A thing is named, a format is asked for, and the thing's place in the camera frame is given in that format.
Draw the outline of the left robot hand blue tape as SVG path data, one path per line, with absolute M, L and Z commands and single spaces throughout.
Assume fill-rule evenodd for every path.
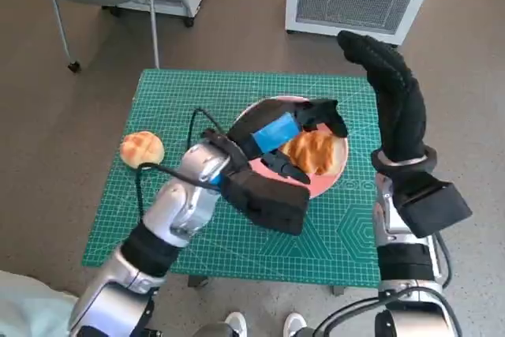
M 264 99 L 244 111 L 227 136 L 248 159 L 308 185 L 313 176 L 342 169 L 348 130 L 337 105 L 335 99 Z

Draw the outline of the right robot hand black glove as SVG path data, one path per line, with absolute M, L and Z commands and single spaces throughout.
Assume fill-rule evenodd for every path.
M 371 36 L 341 31 L 337 41 L 345 58 L 365 69 L 367 81 L 376 93 L 384 155 L 395 163 L 423 157 L 425 102 L 403 56 Z

